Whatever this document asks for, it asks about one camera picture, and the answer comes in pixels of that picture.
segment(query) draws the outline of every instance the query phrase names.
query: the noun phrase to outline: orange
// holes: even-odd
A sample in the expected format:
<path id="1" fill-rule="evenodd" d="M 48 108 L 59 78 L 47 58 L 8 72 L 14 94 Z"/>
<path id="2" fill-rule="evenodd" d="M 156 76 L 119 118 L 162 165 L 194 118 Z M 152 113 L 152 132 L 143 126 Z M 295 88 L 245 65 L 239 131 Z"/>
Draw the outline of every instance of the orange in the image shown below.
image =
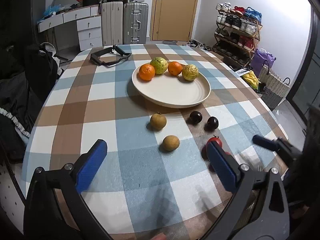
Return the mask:
<path id="1" fill-rule="evenodd" d="M 145 81 L 150 81 L 155 76 L 155 68 L 150 64 L 143 64 L 139 68 L 139 76 Z"/>
<path id="2" fill-rule="evenodd" d="M 172 61 L 168 65 L 168 71 L 173 76 L 178 76 L 181 73 L 182 69 L 182 65 L 176 61 Z"/>

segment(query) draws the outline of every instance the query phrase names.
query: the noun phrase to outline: wooden door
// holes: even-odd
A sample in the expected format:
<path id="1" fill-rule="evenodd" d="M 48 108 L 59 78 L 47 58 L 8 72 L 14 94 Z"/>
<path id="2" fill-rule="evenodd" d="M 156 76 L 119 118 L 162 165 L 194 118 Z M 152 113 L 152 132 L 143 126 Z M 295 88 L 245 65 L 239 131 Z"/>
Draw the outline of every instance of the wooden door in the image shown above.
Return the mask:
<path id="1" fill-rule="evenodd" d="M 196 0 L 156 0 L 153 40 L 188 41 Z"/>

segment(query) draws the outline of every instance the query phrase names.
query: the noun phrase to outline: red sneaker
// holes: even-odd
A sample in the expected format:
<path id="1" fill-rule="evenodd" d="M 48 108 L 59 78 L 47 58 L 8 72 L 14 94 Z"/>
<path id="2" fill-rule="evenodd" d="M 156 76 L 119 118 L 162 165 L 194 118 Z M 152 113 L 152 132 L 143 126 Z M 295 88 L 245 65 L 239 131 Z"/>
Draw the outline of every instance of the red sneaker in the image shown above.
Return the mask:
<path id="1" fill-rule="evenodd" d="M 245 42 L 243 46 L 246 50 L 251 50 L 253 48 L 253 39 L 247 37 L 247 41 Z"/>
<path id="2" fill-rule="evenodd" d="M 246 36 L 240 36 L 239 41 L 238 41 L 238 46 L 243 47 L 243 45 L 245 44 L 245 42 L 247 41 Z"/>
<path id="3" fill-rule="evenodd" d="M 230 9 L 230 12 L 243 15 L 243 13 L 245 12 L 245 9 L 243 7 L 235 6 L 234 9 Z"/>

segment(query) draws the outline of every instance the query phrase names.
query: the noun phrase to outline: purple bag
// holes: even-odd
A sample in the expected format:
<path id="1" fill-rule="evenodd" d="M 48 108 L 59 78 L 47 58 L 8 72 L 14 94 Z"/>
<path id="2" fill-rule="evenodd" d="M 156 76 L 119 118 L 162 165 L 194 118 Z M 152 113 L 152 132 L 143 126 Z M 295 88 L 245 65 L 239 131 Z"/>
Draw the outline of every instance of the purple bag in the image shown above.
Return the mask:
<path id="1" fill-rule="evenodd" d="M 265 60 L 269 62 L 269 67 L 272 68 L 272 65 L 276 60 L 276 57 L 273 57 L 272 54 L 266 52 L 265 49 L 256 49 L 254 52 L 253 59 L 251 61 L 251 67 L 256 77 L 259 76 Z"/>

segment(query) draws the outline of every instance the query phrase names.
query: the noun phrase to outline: drawer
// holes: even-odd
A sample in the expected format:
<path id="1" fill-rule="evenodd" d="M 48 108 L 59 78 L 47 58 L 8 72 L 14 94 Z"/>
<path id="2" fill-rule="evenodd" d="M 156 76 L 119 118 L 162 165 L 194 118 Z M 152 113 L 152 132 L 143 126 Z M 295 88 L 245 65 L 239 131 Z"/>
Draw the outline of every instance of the drawer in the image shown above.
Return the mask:
<path id="1" fill-rule="evenodd" d="M 62 14 L 52 16 L 48 19 L 45 19 L 43 22 L 40 22 L 38 24 L 38 30 L 39 30 L 39 32 L 43 32 L 47 29 L 50 29 L 50 28 L 55 27 L 60 24 L 63 24 Z"/>
<path id="2" fill-rule="evenodd" d="M 79 41 L 102 37 L 101 27 L 96 27 L 78 32 Z"/>
<path id="3" fill-rule="evenodd" d="M 77 21 L 78 31 L 101 27 L 101 16 L 91 17 Z"/>
<path id="4" fill-rule="evenodd" d="M 73 10 L 63 14 L 63 22 L 70 22 L 73 20 L 90 17 L 90 7 Z"/>
<path id="5" fill-rule="evenodd" d="M 85 50 L 85 49 L 92 49 L 96 47 L 102 47 L 102 38 L 93 38 L 93 39 L 88 39 L 84 41 L 79 41 L 80 43 L 80 50 Z"/>
<path id="6" fill-rule="evenodd" d="M 98 15 L 98 11 L 99 11 L 99 6 L 93 6 L 90 7 L 90 15 L 94 16 L 94 15 Z"/>

